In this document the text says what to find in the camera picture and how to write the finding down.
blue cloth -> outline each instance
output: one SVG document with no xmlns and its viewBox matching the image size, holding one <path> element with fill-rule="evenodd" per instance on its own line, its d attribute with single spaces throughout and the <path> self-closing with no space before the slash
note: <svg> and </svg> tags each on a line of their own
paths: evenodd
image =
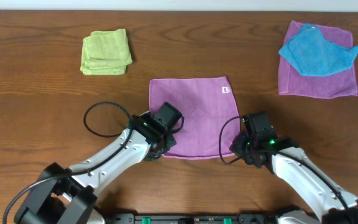
<svg viewBox="0 0 358 224">
<path fill-rule="evenodd" d="M 327 41 L 318 27 L 305 24 L 278 52 L 300 75 L 324 77 L 351 68 L 358 46 L 338 46 Z"/>
</svg>

white wall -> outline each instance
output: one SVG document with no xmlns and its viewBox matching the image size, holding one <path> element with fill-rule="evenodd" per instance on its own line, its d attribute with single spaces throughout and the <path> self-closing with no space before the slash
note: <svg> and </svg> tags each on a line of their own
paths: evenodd
<svg viewBox="0 0 358 224">
<path fill-rule="evenodd" d="M 0 0 L 0 9 L 358 12 L 358 0 Z"/>
</svg>

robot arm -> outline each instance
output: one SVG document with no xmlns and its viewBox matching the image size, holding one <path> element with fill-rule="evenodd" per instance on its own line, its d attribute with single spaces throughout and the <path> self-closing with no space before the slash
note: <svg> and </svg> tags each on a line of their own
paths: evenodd
<svg viewBox="0 0 358 224">
<path fill-rule="evenodd" d="M 289 147 L 283 149 L 288 155 L 302 160 L 317 171 L 331 186 L 341 193 L 347 207 L 355 207 L 358 197 L 344 190 L 337 183 L 331 180 L 323 171 L 314 165 L 302 148 Z M 272 156 L 273 172 L 296 190 L 303 200 L 314 211 L 318 219 L 321 221 L 322 216 L 328 214 L 330 209 L 344 210 L 342 203 L 333 194 L 332 190 L 312 171 L 297 161 L 277 154 Z"/>
<path fill-rule="evenodd" d="M 56 163 L 49 165 L 38 181 L 58 175 L 64 178 L 52 179 L 33 188 L 16 212 L 14 222 L 105 224 L 104 217 L 94 207 L 99 193 L 130 166 L 142 160 L 158 159 L 174 146 L 173 133 L 178 129 L 173 130 L 173 127 L 179 119 L 182 119 L 183 126 L 181 113 L 164 103 L 155 115 L 148 111 L 133 116 L 130 128 L 89 159 L 69 169 L 63 169 Z M 70 175 L 84 170 L 88 171 Z M 52 194 L 63 195 L 70 203 L 66 206 Z"/>
<path fill-rule="evenodd" d="M 244 116 L 243 122 L 247 131 L 235 138 L 231 151 L 291 185 L 318 218 L 295 210 L 279 215 L 279 224 L 358 223 L 358 197 L 314 165 L 295 141 L 278 138 L 266 112 Z"/>
</svg>

folded towel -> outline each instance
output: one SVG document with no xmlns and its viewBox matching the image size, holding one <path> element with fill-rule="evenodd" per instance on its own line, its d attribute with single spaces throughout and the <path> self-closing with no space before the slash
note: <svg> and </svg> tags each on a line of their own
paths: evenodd
<svg viewBox="0 0 358 224">
<path fill-rule="evenodd" d="M 291 21 L 284 44 L 293 37 L 304 24 Z M 352 33 L 337 27 L 316 25 L 327 41 L 342 47 L 353 46 Z M 278 92 L 281 95 L 309 96 L 330 99 L 339 96 L 357 96 L 357 83 L 354 65 L 343 72 L 327 77 L 301 76 L 283 57 L 278 68 Z"/>
<path fill-rule="evenodd" d="M 301 75 L 328 76 L 351 68 L 358 46 L 338 46 L 327 41 L 318 27 L 305 24 L 278 52 Z"/>
<path fill-rule="evenodd" d="M 121 75 L 131 63 L 125 29 L 94 31 L 84 38 L 80 70 L 85 75 Z"/>
<path fill-rule="evenodd" d="M 186 119 L 182 129 L 173 135 L 177 145 L 164 156 L 177 159 L 219 157 L 220 130 L 228 119 L 239 115 L 227 78 L 151 80 L 150 111 L 156 113 L 164 102 L 176 107 Z M 232 121 L 225 127 L 221 141 L 224 156 L 233 155 L 229 147 L 239 132 L 239 122 Z"/>
</svg>

wooden table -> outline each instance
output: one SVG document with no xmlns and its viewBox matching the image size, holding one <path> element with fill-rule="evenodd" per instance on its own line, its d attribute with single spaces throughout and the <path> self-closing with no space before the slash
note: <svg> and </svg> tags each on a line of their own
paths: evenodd
<svg viewBox="0 0 358 224">
<path fill-rule="evenodd" d="M 358 13 L 0 11 L 0 222 L 7 203 L 44 167 L 75 164 L 112 141 L 84 128 L 90 105 L 111 100 L 142 113 L 153 78 L 227 76 L 240 114 L 267 110 L 280 134 L 358 195 L 358 97 L 278 95 L 278 50 L 291 20 L 349 30 L 358 45 Z M 83 75 L 82 39 L 118 28 L 127 29 L 134 58 L 126 74 Z M 356 73 L 358 83 L 358 57 Z M 126 122 L 118 110 L 97 115 L 111 132 Z M 219 159 L 142 162 L 99 204 L 106 212 L 237 213 L 290 204 L 310 211 L 267 169 Z"/>
</svg>

